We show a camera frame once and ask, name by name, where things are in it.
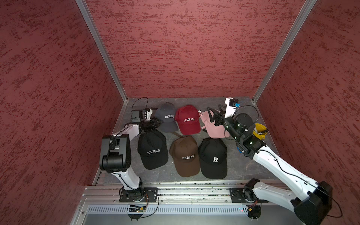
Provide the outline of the black cap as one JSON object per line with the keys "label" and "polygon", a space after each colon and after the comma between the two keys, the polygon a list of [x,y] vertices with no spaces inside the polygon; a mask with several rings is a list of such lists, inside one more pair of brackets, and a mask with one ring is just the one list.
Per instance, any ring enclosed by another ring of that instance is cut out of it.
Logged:
{"label": "black cap", "polygon": [[168,162],[166,137],[156,129],[140,135],[137,151],[147,170],[157,169]]}

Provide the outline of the grey baseball cap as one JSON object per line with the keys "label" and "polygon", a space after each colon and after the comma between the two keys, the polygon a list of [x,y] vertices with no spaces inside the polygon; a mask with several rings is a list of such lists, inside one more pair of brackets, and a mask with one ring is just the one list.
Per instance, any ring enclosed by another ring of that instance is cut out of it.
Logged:
{"label": "grey baseball cap", "polygon": [[161,121],[158,129],[165,133],[172,133],[178,131],[178,125],[175,121],[176,109],[172,103],[164,103],[155,112],[154,117]]}

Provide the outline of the pink baseball cap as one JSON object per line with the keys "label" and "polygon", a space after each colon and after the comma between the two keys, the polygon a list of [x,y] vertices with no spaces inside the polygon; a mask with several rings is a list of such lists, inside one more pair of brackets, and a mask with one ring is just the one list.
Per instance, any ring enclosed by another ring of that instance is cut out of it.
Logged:
{"label": "pink baseball cap", "polygon": [[210,138],[218,139],[218,138],[230,137],[230,134],[225,130],[223,126],[215,126],[214,123],[210,122],[210,118],[207,111],[204,112],[199,111],[199,116],[203,123],[201,130],[205,131]]}

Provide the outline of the dark red baseball cap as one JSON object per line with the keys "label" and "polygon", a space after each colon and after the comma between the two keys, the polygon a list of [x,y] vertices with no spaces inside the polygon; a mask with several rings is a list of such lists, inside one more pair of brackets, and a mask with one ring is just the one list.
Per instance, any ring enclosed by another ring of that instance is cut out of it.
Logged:
{"label": "dark red baseball cap", "polygon": [[178,123],[180,132],[185,136],[200,133],[199,119],[199,112],[193,105],[183,106],[176,111],[175,120]]}

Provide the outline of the black baseball cap letter R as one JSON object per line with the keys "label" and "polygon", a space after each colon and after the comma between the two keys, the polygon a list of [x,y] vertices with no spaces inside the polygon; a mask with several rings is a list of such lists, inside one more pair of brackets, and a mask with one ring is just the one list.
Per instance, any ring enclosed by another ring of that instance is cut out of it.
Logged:
{"label": "black baseball cap letter R", "polygon": [[208,179],[224,179],[228,172],[227,153],[227,146],[221,139],[203,139],[198,147],[203,176]]}

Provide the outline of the brown baseball cap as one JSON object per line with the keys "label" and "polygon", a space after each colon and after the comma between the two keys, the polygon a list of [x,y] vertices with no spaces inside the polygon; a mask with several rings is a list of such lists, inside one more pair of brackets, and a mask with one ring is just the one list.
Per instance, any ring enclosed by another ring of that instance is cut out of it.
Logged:
{"label": "brown baseball cap", "polygon": [[181,177],[195,176],[200,172],[198,146],[193,137],[186,136],[175,140],[169,153]]}

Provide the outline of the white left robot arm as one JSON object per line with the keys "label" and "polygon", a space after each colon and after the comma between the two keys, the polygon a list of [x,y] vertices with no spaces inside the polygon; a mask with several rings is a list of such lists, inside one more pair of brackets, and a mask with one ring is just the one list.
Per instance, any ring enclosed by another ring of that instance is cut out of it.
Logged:
{"label": "white left robot arm", "polygon": [[131,167],[131,140],[145,131],[160,126],[161,122],[154,118],[157,108],[146,106],[144,109],[132,109],[130,123],[116,134],[104,136],[101,142],[99,168],[115,176],[123,185],[120,197],[133,202],[148,200],[143,182]]}

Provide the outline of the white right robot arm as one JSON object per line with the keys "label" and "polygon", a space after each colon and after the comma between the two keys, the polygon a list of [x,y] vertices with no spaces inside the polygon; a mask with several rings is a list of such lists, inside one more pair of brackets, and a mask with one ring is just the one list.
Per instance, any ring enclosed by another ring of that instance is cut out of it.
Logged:
{"label": "white right robot arm", "polygon": [[223,126],[234,139],[240,153],[265,167],[288,187],[281,189],[259,179],[251,179],[242,189],[244,200],[256,208],[254,213],[248,213],[248,217],[256,218],[260,214],[261,208],[257,204],[260,200],[288,209],[306,225],[319,225],[329,216],[336,202],[332,197],[332,186],[298,171],[257,138],[253,134],[257,120],[246,113],[227,115],[210,107],[207,111],[210,121],[215,126]]}

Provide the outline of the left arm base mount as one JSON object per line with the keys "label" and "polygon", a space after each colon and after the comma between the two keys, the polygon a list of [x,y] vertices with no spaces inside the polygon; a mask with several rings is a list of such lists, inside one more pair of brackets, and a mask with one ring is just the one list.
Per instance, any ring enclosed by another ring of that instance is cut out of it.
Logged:
{"label": "left arm base mount", "polygon": [[136,190],[119,191],[120,203],[155,203],[157,201],[158,188],[144,187]]}

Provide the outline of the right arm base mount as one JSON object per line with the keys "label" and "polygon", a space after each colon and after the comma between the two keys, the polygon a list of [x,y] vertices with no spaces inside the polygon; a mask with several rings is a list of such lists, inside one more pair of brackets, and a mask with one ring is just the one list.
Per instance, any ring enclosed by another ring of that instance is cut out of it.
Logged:
{"label": "right arm base mount", "polygon": [[268,201],[256,197],[249,188],[230,188],[230,197],[232,203],[268,203]]}

